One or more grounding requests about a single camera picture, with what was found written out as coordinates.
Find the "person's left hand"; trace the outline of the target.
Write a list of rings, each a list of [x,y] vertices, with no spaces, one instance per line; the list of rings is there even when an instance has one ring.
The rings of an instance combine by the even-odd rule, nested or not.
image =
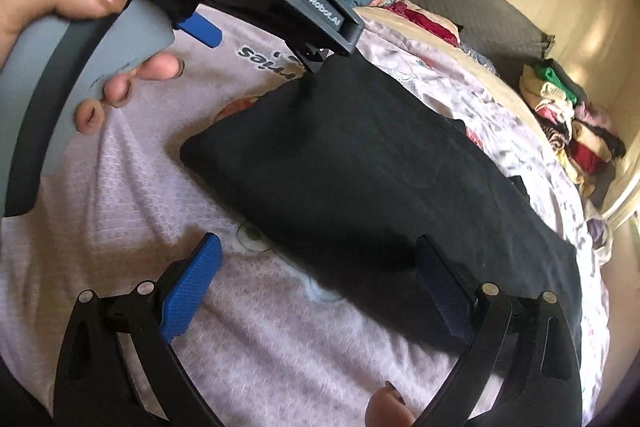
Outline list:
[[[128,0],[1,0],[1,60],[5,61],[21,32],[35,20],[56,14],[68,20],[97,20],[125,9]],[[164,81],[182,75],[184,63],[163,51],[129,72],[107,80],[101,100],[82,101],[75,110],[75,126],[82,134],[96,133],[105,120],[107,106],[121,108],[134,96],[137,79]]]

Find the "person's right hand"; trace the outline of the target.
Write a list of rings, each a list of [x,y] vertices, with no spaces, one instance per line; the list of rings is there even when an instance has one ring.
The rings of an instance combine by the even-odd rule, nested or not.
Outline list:
[[[366,427],[410,427],[415,420],[404,398],[390,381],[371,395],[364,413]]]

